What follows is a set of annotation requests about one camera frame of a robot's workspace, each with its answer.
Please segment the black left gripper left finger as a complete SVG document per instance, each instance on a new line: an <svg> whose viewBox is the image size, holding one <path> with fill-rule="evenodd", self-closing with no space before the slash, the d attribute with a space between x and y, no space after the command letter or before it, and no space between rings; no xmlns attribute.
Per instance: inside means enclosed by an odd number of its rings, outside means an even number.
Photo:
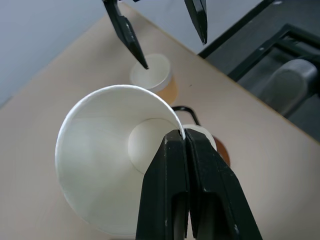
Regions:
<svg viewBox="0 0 320 240"><path fill-rule="evenodd" d="M167 133L143 177L135 240L185 240L188 173L185 141Z"/></svg>

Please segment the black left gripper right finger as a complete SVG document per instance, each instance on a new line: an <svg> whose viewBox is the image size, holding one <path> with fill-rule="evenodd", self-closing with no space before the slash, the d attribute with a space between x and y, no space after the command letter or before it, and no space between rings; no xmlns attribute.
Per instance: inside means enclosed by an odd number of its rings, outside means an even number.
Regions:
<svg viewBox="0 0 320 240"><path fill-rule="evenodd" d="M185 136L195 240L263 240L235 173L203 133Z"/></svg>

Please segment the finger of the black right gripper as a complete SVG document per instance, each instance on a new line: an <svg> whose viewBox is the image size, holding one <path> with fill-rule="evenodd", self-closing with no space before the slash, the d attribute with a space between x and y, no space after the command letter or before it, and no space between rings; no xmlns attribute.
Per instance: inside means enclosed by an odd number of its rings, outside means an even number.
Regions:
<svg viewBox="0 0 320 240"><path fill-rule="evenodd" d="M121 14L118 0L102 0L110 21L118 38L127 47L136 60L146 69L149 69L137 36L130 21Z"/></svg>
<svg viewBox="0 0 320 240"><path fill-rule="evenodd" d="M184 0L194 28L203 45L208 40L208 19L206 0Z"/></svg>

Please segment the white paper cup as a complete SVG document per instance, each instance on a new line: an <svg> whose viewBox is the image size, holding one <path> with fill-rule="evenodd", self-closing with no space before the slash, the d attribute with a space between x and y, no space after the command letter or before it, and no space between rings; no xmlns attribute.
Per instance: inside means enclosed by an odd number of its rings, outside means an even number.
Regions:
<svg viewBox="0 0 320 240"><path fill-rule="evenodd" d="M66 115L55 146L55 170L75 213L102 232L136 233L144 175L163 137L183 131L158 95L111 85L81 99Z"/></svg>

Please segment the orange paper cup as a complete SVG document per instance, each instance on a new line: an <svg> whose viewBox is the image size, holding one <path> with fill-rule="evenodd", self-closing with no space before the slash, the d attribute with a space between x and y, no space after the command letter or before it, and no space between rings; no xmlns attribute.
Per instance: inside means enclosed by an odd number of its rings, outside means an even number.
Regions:
<svg viewBox="0 0 320 240"><path fill-rule="evenodd" d="M224 162L229 167L231 166L231 161L227 149L225 148L223 143L218 138L214 137L207 129L195 124L184 124L183 127L185 129L192 129L194 131L204 134L210 141L211 146L219 153Z"/></svg>
<svg viewBox="0 0 320 240"><path fill-rule="evenodd" d="M173 104L178 96L178 87L169 59L160 53L149 54L145 58L148 69L137 62L130 71L130 83L155 93L169 105Z"/></svg>

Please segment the grey rounded object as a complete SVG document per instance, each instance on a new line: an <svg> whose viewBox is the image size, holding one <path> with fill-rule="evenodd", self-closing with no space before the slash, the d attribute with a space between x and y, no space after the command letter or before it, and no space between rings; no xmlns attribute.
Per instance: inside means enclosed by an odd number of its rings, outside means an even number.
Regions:
<svg viewBox="0 0 320 240"><path fill-rule="evenodd" d="M320 61L296 58L278 68L267 80L259 99L288 118L316 94L320 85Z"/></svg>

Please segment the black metal frame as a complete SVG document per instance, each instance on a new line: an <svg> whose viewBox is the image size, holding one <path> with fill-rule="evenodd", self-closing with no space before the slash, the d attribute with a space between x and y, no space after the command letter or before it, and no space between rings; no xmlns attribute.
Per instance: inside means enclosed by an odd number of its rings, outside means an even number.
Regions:
<svg viewBox="0 0 320 240"><path fill-rule="evenodd" d="M285 63L320 61L320 0L261 0L200 56L259 98ZM286 119L320 142L320 85Z"/></svg>

